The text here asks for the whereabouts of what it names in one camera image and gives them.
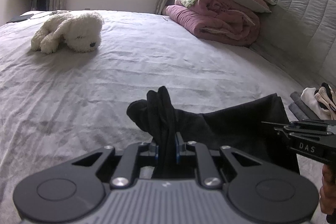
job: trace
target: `bedding stack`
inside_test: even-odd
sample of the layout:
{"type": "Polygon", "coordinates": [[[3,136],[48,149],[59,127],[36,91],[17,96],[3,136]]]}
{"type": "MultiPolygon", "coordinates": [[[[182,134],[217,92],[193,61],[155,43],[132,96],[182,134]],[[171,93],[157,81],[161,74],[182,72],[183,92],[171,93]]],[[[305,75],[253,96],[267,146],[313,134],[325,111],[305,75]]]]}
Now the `bedding stack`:
{"type": "Polygon", "coordinates": [[[254,12],[270,13],[272,0],[175,0],[164,14],[198,38],[235,46],[251,45],[259,34],[254,12]]]}
{"type": "Polygon", "coordinates": [[[325,82],[319,89],[306,88],[300,95],[293,92],[289,109],[298,120],[336,120],[336,93],[325,82]]]}

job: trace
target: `plush dog ear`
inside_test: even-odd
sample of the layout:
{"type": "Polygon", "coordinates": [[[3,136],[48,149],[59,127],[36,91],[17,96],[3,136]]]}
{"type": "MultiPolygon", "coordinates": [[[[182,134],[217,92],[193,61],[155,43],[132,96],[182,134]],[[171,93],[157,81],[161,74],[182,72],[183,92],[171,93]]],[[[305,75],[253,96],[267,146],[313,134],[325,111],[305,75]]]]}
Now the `plush dog ear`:
{"type": "Polygon", "coordinates": [[[53,34],[53,38],[60,38],[63,34],[69,32],[70,24],[72,22],[72,18],[69,18],[65,21],[63,21],[56,29],[56,31],[53,34]]]}

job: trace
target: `gray folded towel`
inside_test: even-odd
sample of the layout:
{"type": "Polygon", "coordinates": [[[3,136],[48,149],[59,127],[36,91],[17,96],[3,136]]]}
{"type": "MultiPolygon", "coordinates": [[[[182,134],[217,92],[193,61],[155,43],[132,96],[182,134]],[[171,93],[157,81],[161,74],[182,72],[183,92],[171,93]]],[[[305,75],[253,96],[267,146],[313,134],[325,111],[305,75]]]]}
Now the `gray folded towel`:
{"type": "Polygon", "coordinates": [[[294,91],[290,97],[294,103],[303,111],[303,113],[311,120],[320,120],[320,118],[301,100],[301,94],[294,91]]]}
{"type": "Polygon", "coordinates": [[[299,121],[309,119],[309,117],[297,106],[297,104],[295,104],[295,102],[292,102],[288,108],[299,121]]]}

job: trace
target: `human hand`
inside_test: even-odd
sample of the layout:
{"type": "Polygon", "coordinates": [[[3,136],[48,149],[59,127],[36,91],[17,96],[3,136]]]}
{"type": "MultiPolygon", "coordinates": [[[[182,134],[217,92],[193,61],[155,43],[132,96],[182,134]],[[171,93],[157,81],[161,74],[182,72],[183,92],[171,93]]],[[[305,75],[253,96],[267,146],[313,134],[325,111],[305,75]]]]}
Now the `human hand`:
{"type": "Polygon", "coordinates": [[[322,187],[320,189],[321,212],[332,215],[336,208],[336,181],[332,179],[333,173],[328,165],[322,168],[322,187]]]}

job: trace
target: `gray upholstered headboard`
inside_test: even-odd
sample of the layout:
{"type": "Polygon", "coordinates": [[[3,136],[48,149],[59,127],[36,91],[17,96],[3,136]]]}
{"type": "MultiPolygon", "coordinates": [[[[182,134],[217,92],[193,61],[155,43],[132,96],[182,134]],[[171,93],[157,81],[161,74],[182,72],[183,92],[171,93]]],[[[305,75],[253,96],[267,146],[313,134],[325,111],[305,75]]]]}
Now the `gray upholstered headboard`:
{"type": "Polygon", "coordinates": [[[251,49],[304,88],[336,86],[336,0],[274,0],[251,49]]]}

